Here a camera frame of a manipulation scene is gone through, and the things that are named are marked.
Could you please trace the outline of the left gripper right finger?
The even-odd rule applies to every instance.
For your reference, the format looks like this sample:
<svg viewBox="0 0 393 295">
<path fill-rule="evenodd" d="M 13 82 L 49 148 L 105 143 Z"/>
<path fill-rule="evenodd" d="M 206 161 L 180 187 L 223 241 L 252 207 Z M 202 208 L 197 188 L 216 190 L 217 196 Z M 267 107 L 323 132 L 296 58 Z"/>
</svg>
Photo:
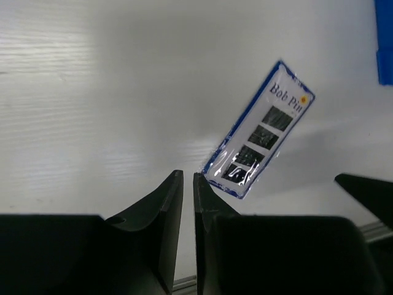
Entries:
<svg viewBox="0 0 393 295">
<path fill-rule="evenodd" d="M 242 215 L 193 177 L 198 294 L 391 294 L 392 239 L 341 216 Z"/>
</svg>

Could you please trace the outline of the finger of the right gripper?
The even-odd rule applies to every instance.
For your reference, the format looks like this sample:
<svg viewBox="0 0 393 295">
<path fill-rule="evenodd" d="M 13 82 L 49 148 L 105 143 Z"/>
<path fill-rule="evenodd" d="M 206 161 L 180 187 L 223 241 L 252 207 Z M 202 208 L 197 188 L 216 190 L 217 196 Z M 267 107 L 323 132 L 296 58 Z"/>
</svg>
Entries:
<svg viewBox="0 0 393 295">
<path fill-rule="evenodd" d="M 392 182 L 347 173 L 335 182 L 392 230 Z"/>
</svg>

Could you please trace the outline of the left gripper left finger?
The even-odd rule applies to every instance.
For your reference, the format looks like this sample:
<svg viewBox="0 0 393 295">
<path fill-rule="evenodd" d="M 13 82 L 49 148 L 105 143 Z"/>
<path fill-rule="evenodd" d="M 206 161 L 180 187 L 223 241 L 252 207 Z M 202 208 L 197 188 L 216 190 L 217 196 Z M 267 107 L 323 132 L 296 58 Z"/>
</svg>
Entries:
<svg viewBox="0 0 393 295">
<path fill-rule="evenodd" d="M 1 216 L 2 294 L 171 294 L 184 175 L 104 219 Z"/>
</svg>

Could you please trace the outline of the clear sheet black swatches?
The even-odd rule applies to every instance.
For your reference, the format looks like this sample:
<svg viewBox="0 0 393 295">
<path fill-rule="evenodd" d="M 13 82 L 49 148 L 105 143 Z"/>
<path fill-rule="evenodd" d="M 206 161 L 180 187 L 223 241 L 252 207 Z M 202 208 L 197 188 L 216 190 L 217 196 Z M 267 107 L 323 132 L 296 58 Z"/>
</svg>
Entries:
<svg viewBox="0 0 393 295">
<path fill-rule="evenodd" d="M 315 98 L 282 60 L 277 61 L 204 164 L 208 183 L 243 199 Z"/>
</svg>

